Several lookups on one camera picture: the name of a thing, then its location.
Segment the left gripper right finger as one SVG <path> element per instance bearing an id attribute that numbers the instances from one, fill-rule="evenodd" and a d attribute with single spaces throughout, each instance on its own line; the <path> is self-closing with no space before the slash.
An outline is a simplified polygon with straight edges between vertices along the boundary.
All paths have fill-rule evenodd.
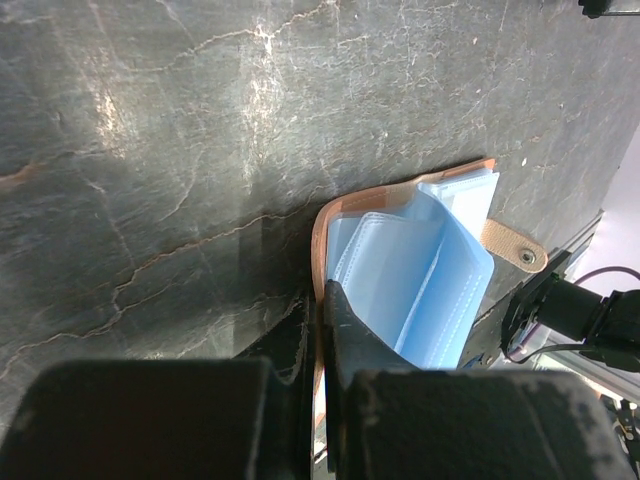
<path id="1" fill-rule="evenodd" d="M 340 479 L 630 479 L 595 393 L 557 371 L 420 370 L 323 301 L 328 465 Z"/>

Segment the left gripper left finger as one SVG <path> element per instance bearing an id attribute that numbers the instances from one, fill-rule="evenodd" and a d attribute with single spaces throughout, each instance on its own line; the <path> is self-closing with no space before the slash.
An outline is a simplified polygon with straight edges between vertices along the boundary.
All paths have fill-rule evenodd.
<path id="1" fill-rule="evenodd" d="M 41 373 L 1 444 L 5 479 L 308 479 L 307 296 L 230 359 L 83 360 Z"/>

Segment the brown leather card holder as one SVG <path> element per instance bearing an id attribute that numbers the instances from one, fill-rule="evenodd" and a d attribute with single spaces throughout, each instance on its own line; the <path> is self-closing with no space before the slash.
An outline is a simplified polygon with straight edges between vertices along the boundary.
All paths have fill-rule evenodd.
<path id="1" fill-rule="evenodd" d="M 421 369 L 454 369 L 500 257 L 536 274 L 545 249 L 488 216 L 499 180 L 481 159 L 336 198 L 315 219 L 317 302 L 337 282 L 356 316 Z"/>

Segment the black plastic bin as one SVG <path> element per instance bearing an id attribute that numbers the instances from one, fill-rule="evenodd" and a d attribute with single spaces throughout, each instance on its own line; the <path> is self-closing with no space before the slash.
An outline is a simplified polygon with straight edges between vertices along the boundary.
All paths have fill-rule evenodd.
<path id="1" fill-rule="evenodd" d="M 640 15 L 640 0 L 579 0 L 578 5 L 589 19 Z"/>

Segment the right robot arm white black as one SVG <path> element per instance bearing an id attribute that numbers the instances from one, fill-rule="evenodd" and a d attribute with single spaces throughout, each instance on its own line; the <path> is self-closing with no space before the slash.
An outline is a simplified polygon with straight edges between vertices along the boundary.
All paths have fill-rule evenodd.
<path id="1" fill-rule="evenodd" d="M 598 295 L 570 282 L 564 272 L 566 250 L 541 272 L 521 284 L 511 297 L 501 325 L 500 349 L 506 359 L 524 364 L 532 357 L 573 352 L 618 370 L 639 371 L 639 291 Z M 537 327 L 547 327 L 569 339 L 515 358 L 516 349 Z"/>

